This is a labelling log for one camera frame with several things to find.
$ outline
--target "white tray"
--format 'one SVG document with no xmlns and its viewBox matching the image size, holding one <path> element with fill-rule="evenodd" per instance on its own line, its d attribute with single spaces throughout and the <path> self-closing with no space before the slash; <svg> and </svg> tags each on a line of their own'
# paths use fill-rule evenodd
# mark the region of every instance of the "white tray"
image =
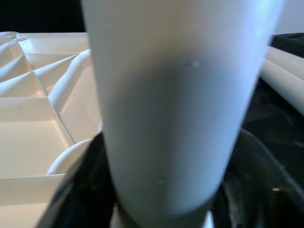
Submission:
<svg viewBox="0 0 304 228">
<path fill-rule="evenodd" d="M 88 48 L 86 33 L 0 33 L 1 227 L 34 227 L 98 133 Z"/>
</svg>

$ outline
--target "white rod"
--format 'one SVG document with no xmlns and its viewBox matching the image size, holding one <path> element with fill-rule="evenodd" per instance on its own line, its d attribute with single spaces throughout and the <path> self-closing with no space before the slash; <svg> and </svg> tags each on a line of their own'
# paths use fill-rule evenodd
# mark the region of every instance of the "white rod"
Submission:
<svg viewBox="0 0 304 228">
<path fill-rule="evenodd" d="M 282 0 L 84 0 L 120 204 L 142 228 L 200 228 Z"/>
</svg>

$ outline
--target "white rounded object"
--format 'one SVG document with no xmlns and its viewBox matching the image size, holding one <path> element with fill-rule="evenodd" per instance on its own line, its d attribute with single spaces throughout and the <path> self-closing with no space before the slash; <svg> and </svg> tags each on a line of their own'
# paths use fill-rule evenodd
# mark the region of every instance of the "white rounded object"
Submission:
<svg viewBox="0 0 304 228">
<path fill-rule="evenodd" d="M 71 166 L 84 154 L 91 140 L 81 141 L 64 151 L 51 165 L 47 174 L 67 173 Z"/>
</svg>

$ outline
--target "white cardboard tube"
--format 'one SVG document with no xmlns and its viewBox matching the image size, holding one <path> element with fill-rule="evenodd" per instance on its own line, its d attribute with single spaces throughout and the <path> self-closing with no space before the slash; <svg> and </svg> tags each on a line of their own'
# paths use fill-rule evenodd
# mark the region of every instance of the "white cardboard tube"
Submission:
<svg viewBox="0 0 304 228">
<path fill-rule="evenodd" d="M 140 227 L 202 226 L 282 2 L 83 1 L 111 175 Z"/>
</svg>

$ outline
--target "dark background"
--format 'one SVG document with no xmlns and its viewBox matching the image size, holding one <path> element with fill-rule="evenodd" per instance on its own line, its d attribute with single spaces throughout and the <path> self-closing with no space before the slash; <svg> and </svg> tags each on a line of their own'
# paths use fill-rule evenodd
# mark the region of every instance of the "dark background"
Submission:
<svg viewBox="0 0 304 228">
<path fill-rule="evenodd" d="M 80 0 L 3 0 L 0 31 L 85 32 Z"/>
</svg>

